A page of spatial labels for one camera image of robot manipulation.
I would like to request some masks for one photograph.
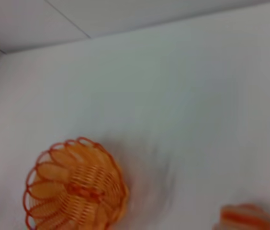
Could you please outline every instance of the wire basket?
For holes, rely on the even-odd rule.
[[[270,214],[253,204],[224,206],[213,230],[270,230]]]
[[[107,230],[124,216],[128,197],[120,167],[101,144],[67,140],[42,152],[29,172],[25,223],[36,230]]]

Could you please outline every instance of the white backdrop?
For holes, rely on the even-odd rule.
[[[234,202],[270,211],[270,4],[3,57],[0,230],[23,229],[38,154],[81,135],[126,168],[122,229],[210,229]]]

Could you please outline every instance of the ceiling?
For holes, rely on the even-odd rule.
[[[0,0],[0,50],[131,31],[270,0]]]

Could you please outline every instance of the orange object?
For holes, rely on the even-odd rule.
[[[87,138],[43,152],[26,179],[25,223],[36,230],[107,230],[126,211],[129,191],[120,167]]]
[[[215,230],[270,230],[270,214],[252,204],[225,206]]]

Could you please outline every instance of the orange wire basket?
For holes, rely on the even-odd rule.
[[[221,229],[270,230],[270,214],[253,204],[224,206],[214,230]]]
[[[124,216],[128,197],[120,167],[101,144],[67,140],[42,152],[29,172],[25,223],[36,230],[107,230]]]

